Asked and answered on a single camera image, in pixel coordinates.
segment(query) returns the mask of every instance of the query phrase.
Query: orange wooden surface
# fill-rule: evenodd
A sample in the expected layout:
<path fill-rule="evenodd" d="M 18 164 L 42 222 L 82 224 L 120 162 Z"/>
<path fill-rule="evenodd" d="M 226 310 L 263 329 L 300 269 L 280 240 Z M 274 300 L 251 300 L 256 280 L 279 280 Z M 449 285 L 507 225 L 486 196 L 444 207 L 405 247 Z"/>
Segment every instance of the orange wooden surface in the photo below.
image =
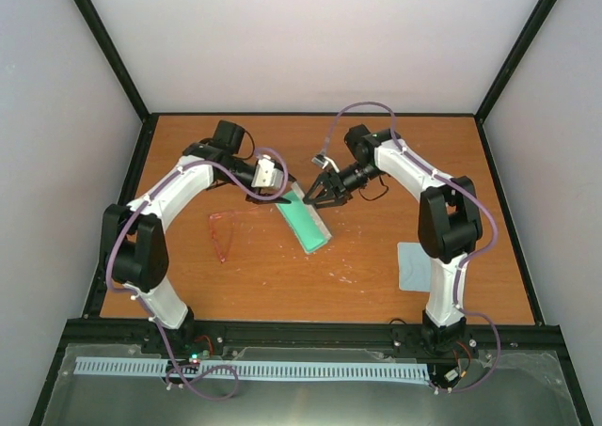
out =
<path fill-rule="evenodd" d="M 161 179 L 189 144 L 211 136 L 221 118 L 247 128 L 258 146 L 281 152 L 304 189 L 315 180 L 319 168 L 310 158 L 322 147 L 331 117 L 162 116 L 138 194 Z M 346 130 L 359 123 L 382 130 L 389 121 L 342 118 L 329 156 L 339 166 L 348 165 L 352 157 L 342 140 Z M 398 118 L 398 132 L 434 166 L 473 179 L 479 199 L 498 221 L 497 246 L 468 267 L 465 307 L 486 312 L 497 323 L 533 323 L 474 120 Z M 245 142 L 241 153 L 248 151 Z M 333 239 L 309 256 L 275 206 L 251 210 L 254 205 L 233 186 L 203 192 L 167 231 L 171 283 L 197 319 L 381 323 L 401 317 L 419 323 L 428 294 L 400 291 L 397 261 L 397 243 L 418 240 L 418 203 L 393 179 L 386 182 L 389 193 L 375 202 L 355 196 L 343 207 L 321 210 Z M 366 194 L 378 194 L 379 188 L 373 181 Z M 221 263 L 208 217 L 227 211 L 246 213 L 217 222 L 220 243 L 231 234 L 229 257 Z M 479 246 L 490 236 L 483 216 Z M 109 293 L 102 316 L 142 317 L 144 313 L 129 296 Z"/>

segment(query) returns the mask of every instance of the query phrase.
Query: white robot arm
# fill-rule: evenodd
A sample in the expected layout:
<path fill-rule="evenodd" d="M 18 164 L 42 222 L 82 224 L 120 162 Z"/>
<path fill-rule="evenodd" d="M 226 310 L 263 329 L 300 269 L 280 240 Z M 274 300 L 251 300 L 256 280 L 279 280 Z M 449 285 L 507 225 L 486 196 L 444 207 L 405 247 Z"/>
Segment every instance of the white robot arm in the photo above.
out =
<path fill-rule="evenodd" d="M 429 165 L 403 141 L 404 151 L 401 151 L 391 139 L 389 129 L 374 134 L 366 126 L 358 125 L 345 135 L 345 143 L 356 162 L 342 170 L 333 166 L 323 172 L 304 201 L 316 208 L 338 206 L 371 179 L 388 174 L 398 181 L 420 203 L 419 241 L 431 258 L 431 293 L 423 323 L 434 335 L 434 342 L 457 335 L 466 321 L 459 310 L 466 266 L 462 271 L 458 269 L 483 234 L 478 208 L 439 181 L 435 174 L 448 179 L 451 176 Z M 313 161 L 322 168 L 328 166 L 321 154 Z M 470 179 L 452 180 L 474 195 Z M 448 213 L 449 206 L 454 207 L 452 213 Z"/>
<path fill-rule="evenodd" d="M 247 194 L 249 201 L 289 202 L 279 195 L 261 194 L 264 188 L 280 189 L 286 183 L 285 173 L 288 180 L 294 180 L 286 168 L 266 155 L 255 165 L 235 156 L 245 133 L 234 123 L 220 121 L 212 138 L 188 147 L 175 167 L 147 193 L 126 206 L 111 205 L 104 212 L 100 265 L 107 288 L 114 289 L 113 280 L 121 283 L 168 329 L 180 329 L 185 321 L 194 320 L 166 274 L 165 232 L 188 202 L 201 191 L 226 183 L 253 193 Z"/>

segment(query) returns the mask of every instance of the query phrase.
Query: green sponge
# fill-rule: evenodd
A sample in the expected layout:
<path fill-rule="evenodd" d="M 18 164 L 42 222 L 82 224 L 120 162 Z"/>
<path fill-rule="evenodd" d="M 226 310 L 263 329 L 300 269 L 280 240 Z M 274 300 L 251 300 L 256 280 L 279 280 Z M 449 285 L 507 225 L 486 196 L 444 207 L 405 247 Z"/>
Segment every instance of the green sponge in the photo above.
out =
<path fill-rule="evenodd" d="M 328 243 L 332 234 L 316 209 L 303 203 L 305 194 L 299 185 L 293 183 L 291 188 L 292 190 L 283 196 L 291 203 L 278 203 L 277 206 L 305 253 L 310 254 Z"/>

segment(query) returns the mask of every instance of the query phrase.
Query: white wall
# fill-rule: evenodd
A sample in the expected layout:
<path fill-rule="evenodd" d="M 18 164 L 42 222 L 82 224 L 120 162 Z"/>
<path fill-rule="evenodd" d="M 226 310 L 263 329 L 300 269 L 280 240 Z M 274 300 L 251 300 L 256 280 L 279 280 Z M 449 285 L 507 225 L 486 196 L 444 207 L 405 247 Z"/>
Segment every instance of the white wall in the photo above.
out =
<path fill-rule="evenodd" d="M 537 0 L 93 0 L 151 111 L 475 112 Z"/>
<path fill-rule="evenodd" d="M 0 0 L 0 417 L 26 424 L 81 315 L 139 121 L 72 0 Z"/>
<path fill-rule="evenodd" d="M 485 124 L 546 320 L 602 424 L 602 3 L 559 0 Z"/>

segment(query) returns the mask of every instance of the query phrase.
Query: light blue cloth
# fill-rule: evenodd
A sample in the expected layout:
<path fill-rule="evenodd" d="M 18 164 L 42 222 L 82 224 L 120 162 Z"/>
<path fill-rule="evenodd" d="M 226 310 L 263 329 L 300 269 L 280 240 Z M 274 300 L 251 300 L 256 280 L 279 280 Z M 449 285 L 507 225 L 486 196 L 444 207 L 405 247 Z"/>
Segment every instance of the light blue cloth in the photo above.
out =
<path fill-rule="evenodd" d="M 399 289 L 405 292 L 431 290 L 431 259 L 419 243 L 397 243 Z"/>

